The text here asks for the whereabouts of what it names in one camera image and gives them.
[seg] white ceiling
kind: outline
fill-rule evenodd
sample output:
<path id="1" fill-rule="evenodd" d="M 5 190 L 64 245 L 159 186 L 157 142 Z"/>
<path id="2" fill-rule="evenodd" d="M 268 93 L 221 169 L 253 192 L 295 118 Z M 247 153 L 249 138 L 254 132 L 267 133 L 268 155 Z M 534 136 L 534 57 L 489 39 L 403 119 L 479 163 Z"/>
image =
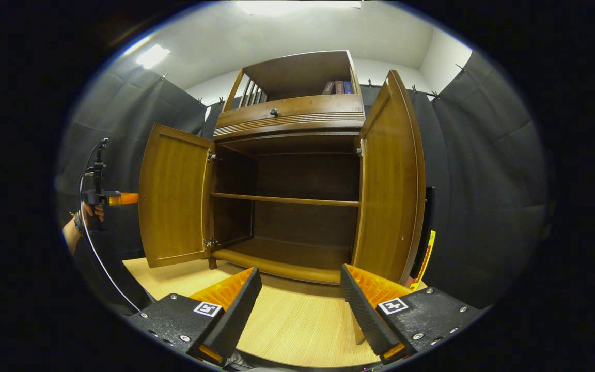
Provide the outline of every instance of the white ceiling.
<path id="1" fill-rule="evenodd" d="M 192 8 L 156 31 L 129 57 L 154 44 L 171 53 L 151 70 L 182 89 L 275 57 L 319 50 L 350 50 L 354 58 L 420 68 L 433 26 L 385 2 L 361 9 L 304 9 L 247 15 L 236 2 Z"/>

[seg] open cabinet door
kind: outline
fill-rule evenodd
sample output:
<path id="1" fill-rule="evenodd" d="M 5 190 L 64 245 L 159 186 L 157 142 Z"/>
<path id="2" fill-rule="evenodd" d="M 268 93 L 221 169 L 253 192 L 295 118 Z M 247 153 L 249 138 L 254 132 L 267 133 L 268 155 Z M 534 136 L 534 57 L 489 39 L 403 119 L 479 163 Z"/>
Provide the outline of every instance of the open cabinet door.
<path id="1" fill-rule="evenodd" d="M 154 124 L 139 177 L 139 228 L 150 268 L 208 257 L 215 142 Z"/>
<path id="2" fill-rule="evenodd" d="M 396 71 L 389 71 L 359 136 L 362 181 L 352 264 L 398 283 L 415 262 L 426 177 L 415 112 Z"/>

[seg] light wooden table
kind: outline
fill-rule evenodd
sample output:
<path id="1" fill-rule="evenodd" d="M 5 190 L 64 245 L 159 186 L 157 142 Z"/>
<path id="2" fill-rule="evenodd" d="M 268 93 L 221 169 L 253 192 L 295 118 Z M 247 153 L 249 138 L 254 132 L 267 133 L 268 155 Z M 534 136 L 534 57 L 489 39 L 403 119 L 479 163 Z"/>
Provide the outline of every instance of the light wooden table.
<path id="1" fill-rule="evenodd" d="M 224 261 L 210 270 L 204 259 L 153 269 L 145 258 L 123 264 L 156 299 L 170 293 L 188 297 L 244 270 Z M 266 274 L 261 274 L 261 280 L 263 287 L 238 342 L 239 350 L 303 367 L 346 367 L 380 360 L 366 341 L 355 343 L 352 312 L 340 286 Z"/>

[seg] wristwatch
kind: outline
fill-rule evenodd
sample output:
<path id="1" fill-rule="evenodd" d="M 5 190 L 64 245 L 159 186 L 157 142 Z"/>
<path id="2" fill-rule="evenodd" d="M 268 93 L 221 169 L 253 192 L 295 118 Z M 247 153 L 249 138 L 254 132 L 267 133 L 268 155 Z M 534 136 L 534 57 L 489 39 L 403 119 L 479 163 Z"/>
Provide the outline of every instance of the wristwatch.
<path id="1" fill-rule="evenodd" d="M 75 230 L 77 230 L 78 233 L 80 233 L 80 235 L 83 235 L 82 233 L 82 222 L 80 219 L 80 212 L 78 211 L 76 214 L 73 214 L 73 221 L 75 222 Z"/>

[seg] drawer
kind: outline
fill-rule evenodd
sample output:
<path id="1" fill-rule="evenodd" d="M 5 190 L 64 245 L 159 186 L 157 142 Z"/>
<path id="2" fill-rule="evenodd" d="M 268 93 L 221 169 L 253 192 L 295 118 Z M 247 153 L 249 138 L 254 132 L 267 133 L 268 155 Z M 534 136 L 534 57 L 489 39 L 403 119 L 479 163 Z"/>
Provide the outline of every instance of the drawer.
<path id="1" fill-rule="evenodd" d="M 213 139 L 280 130 L 359 129 L 363 124 L 362 95 L 311 95 L 225 111 L 217 119 Z"/>

